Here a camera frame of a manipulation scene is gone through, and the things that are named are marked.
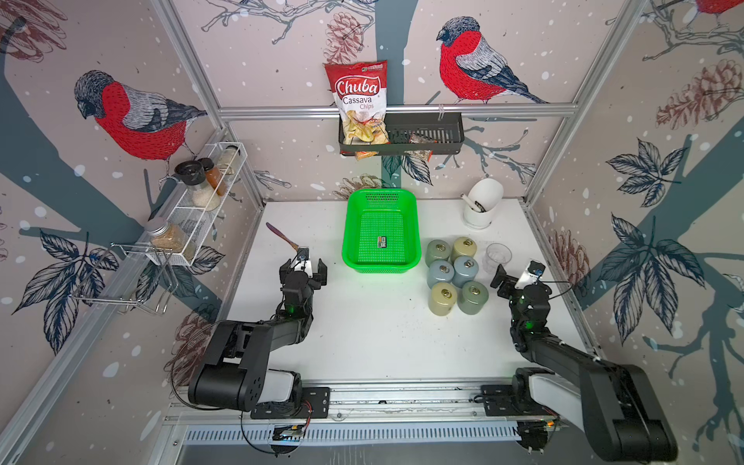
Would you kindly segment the green tea canister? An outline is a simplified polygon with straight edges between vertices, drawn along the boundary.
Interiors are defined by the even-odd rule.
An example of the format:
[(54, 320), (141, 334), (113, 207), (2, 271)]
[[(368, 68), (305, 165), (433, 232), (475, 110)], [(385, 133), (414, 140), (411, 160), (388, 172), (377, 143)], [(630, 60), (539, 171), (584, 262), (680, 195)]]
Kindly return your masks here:
[(448, 262), (451, 259), (451, 244), (442, 239), (428, 242), (425, 248), (424, 261), (430, 267), (434, 262)]
[(466, 315), (477, 315), (489, 299), (489, 290), (482, 283), (468, 281), (460, 289), (457, 306)]

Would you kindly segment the yellow tea canister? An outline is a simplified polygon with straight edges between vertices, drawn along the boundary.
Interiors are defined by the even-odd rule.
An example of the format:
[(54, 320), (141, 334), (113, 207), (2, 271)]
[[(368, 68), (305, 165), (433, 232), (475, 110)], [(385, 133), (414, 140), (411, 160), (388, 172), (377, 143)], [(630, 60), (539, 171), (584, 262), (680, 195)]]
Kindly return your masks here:
[(430, 290), (428, 308), (436, 316), (446, 317), (457, 302), (457, 288), (448, 282), (438, 282)]
[(478, 245), (472, 238), (461, 236), (453, 242), (451, 248), (451, 262), (454, 263), (460, 257), (474, 258), (478, 250)]

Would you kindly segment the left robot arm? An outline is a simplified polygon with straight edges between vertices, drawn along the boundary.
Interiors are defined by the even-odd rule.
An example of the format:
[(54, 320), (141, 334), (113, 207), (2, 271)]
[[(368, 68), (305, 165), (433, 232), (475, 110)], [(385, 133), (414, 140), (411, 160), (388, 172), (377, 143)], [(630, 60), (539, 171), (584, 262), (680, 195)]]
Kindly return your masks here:
[(201, 364), (188, 385), (188, 400), (201, 408), (235, 410), (252, 418), (296, 418), (311, 415), (302, 398), (300, 374), (271, 370), (270, 353), (306, 339), (312, 323), (314, 293), (327, 285), (323, 261), (312, 267), (309, 250), (279, 269), (282, 298), (267, 321), (220, 322), (213, 331)]

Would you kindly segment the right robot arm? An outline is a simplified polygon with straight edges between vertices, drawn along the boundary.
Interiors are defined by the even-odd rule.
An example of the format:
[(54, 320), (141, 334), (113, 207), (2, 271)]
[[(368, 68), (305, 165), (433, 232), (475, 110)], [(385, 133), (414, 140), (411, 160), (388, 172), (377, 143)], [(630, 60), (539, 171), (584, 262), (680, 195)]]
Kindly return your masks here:
[(503, 265), (490, 287), (508, 301), (510, 335), (525, 360), (544, 368), (553, 379), (538, 396), (537, 373), (517, 375), (524, 392), (579, 427), (592, 450), (605, 461), (672, 462), (678, 445), (672, 427), (646, 373), (631, 364), (616, 364), (566, 344), (548, 328), (552, 289), (542, 281), (546, 266), (532, 261), (521, 277)]

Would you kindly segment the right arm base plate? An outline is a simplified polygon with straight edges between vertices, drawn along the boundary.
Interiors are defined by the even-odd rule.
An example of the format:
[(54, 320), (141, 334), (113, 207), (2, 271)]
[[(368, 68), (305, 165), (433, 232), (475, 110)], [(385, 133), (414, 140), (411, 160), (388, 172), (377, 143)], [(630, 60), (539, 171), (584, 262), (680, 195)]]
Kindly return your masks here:
[(512, 385), (483, 385), (472, 401), (482, 404), (488, 417), (558, 418), (556, 412), (537, 403), (526, 389), (515, 389)]

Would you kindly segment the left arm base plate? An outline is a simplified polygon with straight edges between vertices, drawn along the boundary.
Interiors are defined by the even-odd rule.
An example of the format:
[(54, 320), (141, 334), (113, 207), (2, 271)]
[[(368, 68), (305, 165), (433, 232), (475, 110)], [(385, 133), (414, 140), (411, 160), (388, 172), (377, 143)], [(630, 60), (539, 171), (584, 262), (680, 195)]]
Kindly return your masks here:
[(329, 414), (329, 387), (300, 387), (287, 400), (263, 402), (250, 412), (252, 420), (326, 419)]

